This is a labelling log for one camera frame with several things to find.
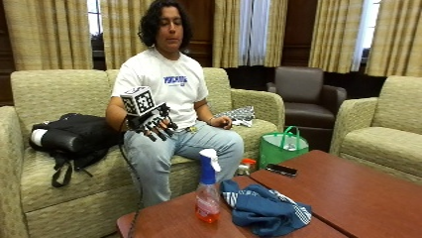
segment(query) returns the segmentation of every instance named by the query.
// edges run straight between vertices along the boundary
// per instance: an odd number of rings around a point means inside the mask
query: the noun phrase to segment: blue jeans
[[[171,199],[169,173],[173,155],[189,159],[200,159],[202,149],[214,149],[221,166],[216,174],[217,182],[232,179],[244,154],[244,143],[238,134],[209,126],[197,121],[198,131],[186,130],[176,132],[173,137],[163,141],[159,137],[153,142],[143,133],[128,131],[124,135],[124,146],[131,164],[139,177],[132,175],[135,184],[143,190],[143,202],[145,206],[155,205]]]

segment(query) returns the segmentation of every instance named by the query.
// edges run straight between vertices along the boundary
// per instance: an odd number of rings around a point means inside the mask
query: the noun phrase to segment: wooden wall panel
[[[13,71],[13,54],[5,22],[3,0],[0,0],[0,106],[13,105],[11,87],[11,73]]]
[[[308,66],[318,0],[289,0],[282,65]]]
[[[212,66],[213,0],[180,0],[190,16],[194,36],[185,54]]]

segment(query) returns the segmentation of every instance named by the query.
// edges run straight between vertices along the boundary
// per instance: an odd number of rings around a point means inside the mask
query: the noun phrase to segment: green armchair
[[[422,184],[422,77],[390,76],[378,97],[346,100],[330,153]]]

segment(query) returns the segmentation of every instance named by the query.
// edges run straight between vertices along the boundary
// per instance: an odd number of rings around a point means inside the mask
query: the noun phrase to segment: robotic hand
[[[148,86],[132,88],[121,94],[123,103],[128,112],[128,128],[136,133],[143,133],[152,141],[156,141],[153,133],[163,141],[167,140],[165,134],[172,137],[179,128],[169,116],[171,107],[167,103],[156,105]],[[153,111],[160,112],[156,118]]]

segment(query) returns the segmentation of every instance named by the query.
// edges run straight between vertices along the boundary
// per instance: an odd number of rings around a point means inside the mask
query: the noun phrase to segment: orange liquid
[[[208,212],[202,211],[197,205],[196,205],[196,215],[200,220],[208,223],[213,223],[220,219],[220,213],[209,214]]]

